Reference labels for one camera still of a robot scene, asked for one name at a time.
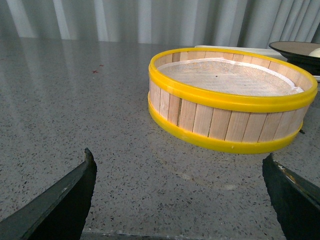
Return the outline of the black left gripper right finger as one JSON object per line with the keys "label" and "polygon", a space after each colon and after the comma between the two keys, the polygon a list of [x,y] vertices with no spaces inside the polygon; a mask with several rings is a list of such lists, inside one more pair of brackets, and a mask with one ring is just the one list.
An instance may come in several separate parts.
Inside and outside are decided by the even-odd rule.
{"label": "black left gripper right finger", "polygon": [[320,238],[320,188],[280,163],[270,153],[262,175],[271,204],[288,240]]}

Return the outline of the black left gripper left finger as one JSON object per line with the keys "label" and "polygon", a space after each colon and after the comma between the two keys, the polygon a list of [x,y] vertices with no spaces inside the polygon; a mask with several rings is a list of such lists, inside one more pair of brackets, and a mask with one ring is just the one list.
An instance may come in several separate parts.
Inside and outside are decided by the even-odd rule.
{"label": "black left gripper left finger", "polygon": [[2,240],[78,240],[94,193],[97,164],[85,160],[27,205],[0,222]]}

